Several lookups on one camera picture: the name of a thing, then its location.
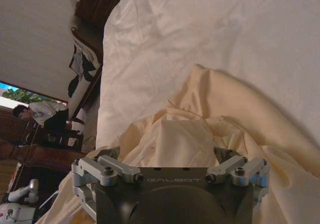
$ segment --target cream cloth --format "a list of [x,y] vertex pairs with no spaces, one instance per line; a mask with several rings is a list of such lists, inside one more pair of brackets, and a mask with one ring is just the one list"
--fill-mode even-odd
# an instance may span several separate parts
[[320,0],[120,0],[104,27],[96,147],[162,109],[196,63],[258,89],[320,147],[319,23]]
[[[263,157],[271,163],[270,190],[254,223],[320,220],[319,148],[267,100],[221,72],[196,65],[166,108],[132,123],[101,149],[116,146],[120,160],[139,167],[216,166],[213,146],[234,149],[249,160]],[[80,209],[70,174],[59,189],[38,223],[68,223]]]

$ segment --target white bed sheet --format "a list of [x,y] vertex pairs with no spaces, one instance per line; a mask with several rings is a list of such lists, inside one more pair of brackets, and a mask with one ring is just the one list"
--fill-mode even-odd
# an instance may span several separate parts
[[320,146],[319,23],[320,0],[121,0],[104,30],[96,147],[163,107],[193,64],[259,90]]

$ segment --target metal bracket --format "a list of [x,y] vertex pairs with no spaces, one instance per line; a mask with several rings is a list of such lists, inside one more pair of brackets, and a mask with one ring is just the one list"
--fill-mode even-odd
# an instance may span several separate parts
[[97,221],[95,192],[87,184],[100,182],[109,187],[117,184],[118,176],[126,183],[138,184],[144,180],[138,167],[128,166],[110,156],[102,155],[98,159],[83,157],[71,165],[73,193],[80,197],[83,209]]
[[213,147],[213,153],[217,158],[218,162],[224,163],[228,159],[232,158],[233,156],[241,156],[237,151],[232,149],[224,149],[218,146]]
[[208,168],[206,181],[211,184],[224,183],[228,175],[235,186],[246,187],[249,183],[254,185],[253,214],[262,202],[262,198],[269,193],[270,165],[267,160],[254,158],[248,161],[245,157],[234,155],[215,168]]

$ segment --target green foliage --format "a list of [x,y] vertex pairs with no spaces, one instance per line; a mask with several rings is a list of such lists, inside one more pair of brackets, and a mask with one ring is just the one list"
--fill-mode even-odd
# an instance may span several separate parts
[[22,89],[17,89],[16,91],[9,89],[4,93],[2,93],[2,96],[4,98],[8,98],[8,99],[15,100],[25,104],[38,103],[43,101],[52,102],[52,103],[56,102],[51,98],[40,96],[38,94],[32,93],[30,91],[22,90]]

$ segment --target black pants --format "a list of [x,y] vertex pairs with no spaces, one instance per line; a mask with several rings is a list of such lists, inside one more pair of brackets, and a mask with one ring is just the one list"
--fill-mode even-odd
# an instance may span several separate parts
[[66,127],[66,121],[69,118],[69,110],[57,111],[52,117],[44,122],[44,128],[62,131]]

